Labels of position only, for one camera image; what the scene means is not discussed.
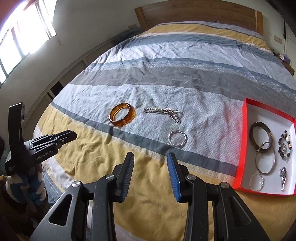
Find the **red box edge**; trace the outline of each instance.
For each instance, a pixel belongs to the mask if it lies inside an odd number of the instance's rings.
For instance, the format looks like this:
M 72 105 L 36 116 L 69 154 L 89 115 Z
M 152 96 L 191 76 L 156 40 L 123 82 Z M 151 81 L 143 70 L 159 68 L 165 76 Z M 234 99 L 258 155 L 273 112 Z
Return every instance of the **red box edge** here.
M 235 180 L 233 182 L 233 189 L 236 191 L 245 191 L 249 193 L 257 193 L 257 194 L 263 194 L 263 195 L 269 195 L 269 196 L 291 196 L 296 194 L 296 180 L 295 180 L 295 188 L 294 188 L 294 193 L 293 194 L 271 194 L 271 193 L 262 193 L 262 192 L 256 192 L 252 191 L 249 189 L 245 189 L 241 187 L 242 184 L 242 178 L 244 174 L 244 167 L 245 167 L 245 162 L 246 162 L 246 152 L 247 152 L 247 140 L 248 140 L 248 115 L 247 115 L 247 104 L 251 104 L 254 106 L 257 106 L 259 108 L 268 110 L 272 113 L 275 113 L 291 122 L 294 124 L 294 129 L 296 133 L 296 119 L 293 118 L 292 116 L 288 115 L 285 112 L 282 112 L 272 106 L 263 104 L 261 102 L 258 102 L 253 99 L 245 98 L 244 104 L 242 106 L 242 139 L 241 139 L 241 149 L 240 149 L 240 154 L 239 154 L 239 164 L 237 167 L 237 173 L 235 175 Z

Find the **bedspread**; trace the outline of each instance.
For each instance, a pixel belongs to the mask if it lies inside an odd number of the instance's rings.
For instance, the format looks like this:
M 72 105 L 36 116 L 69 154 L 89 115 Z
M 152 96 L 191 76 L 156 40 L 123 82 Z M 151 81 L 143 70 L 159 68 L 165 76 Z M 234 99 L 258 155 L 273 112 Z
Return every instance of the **bedspread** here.
M 220 23 L 166 23 L 118 44 L 70 82 L 38 122 L 34 138 L 77 133 L 43 163 L 50 201 L 74 180 L 89 183 L 111 173 L 132 151 L 128 196 L 114 203 L 118 240 L 182 240 L 187 204 L 172 194 L 166 156 L 174 152 L 205 182 L 232 184 L 246 97 L 296 117 L 296 81 L 256 32 Z M 119 128 L 108 116 L 123 102 L 135 108 L 136 117 Z M 181 123 L 144 113 L 147 107 L 178 110 Z M 176 129 L 188 137 L 183 148 L 167 143 Z M 294 196 L 239 195 L 271 240 L 280 240 L 296 218 Z

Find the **metal bolt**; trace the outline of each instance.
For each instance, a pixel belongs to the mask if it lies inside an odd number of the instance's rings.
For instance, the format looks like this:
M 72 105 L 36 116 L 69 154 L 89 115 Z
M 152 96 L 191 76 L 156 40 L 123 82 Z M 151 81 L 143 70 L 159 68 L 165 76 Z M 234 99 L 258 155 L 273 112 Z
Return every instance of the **metal bolt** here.
M 113 180 L 114 178 L 115 178 L 115 176 L 113 174 L 107 174 L 106 175 L 107 180 Z
M 73 187 L 79 187 L 80 186 L 80 184 L 81 184 L 81 182 L 79 182 L 79 181 L 74 181 L 74 182 L 72 182 L 72 186 Z
M 195 175 L 192 175 L 192 174 L 188 174 L 187 175 L 187 179 L 192 181 L 192 180 L 195 180 L 196 179 L 196 176 Z
M 222 187 L 222 188 L 229 188 L 229 184 L 226 183 L 226 182 L 222 182 L 222 183 L 221 183 L 221 187 Z

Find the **wooden nightstand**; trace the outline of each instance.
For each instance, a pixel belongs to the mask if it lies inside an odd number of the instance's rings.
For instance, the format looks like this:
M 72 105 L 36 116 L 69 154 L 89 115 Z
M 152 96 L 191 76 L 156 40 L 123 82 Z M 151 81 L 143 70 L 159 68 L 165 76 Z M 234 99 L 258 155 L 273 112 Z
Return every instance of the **wooden nightstand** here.
M 294 76 L 294 72 L 295 72 L 295 70 L 290 66 L 290 65 L 288 65 L 287 63 L 285 63 L 285 62 L 283 62 L 278 56 L 276 56 L 279 60 L 280 60 L 280 62 L 285 66 L 285 68 L 290 72 L 290 74 L 292 75 L 292 76 Z

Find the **hand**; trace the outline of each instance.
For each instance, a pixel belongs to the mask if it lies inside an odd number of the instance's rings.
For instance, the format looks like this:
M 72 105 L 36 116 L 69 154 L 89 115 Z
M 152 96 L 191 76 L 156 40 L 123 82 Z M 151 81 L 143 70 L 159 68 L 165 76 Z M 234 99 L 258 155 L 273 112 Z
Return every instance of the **hand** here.
M 7 176 L 5 188 L 9 196 L 18 203 L 26 203 L 22 189 L 28 189 L 29 197 L 36 206 L 40 206 L 46 197 L 41 165 L 36 165 L 36 172 L 31 177 L 24 174 Z

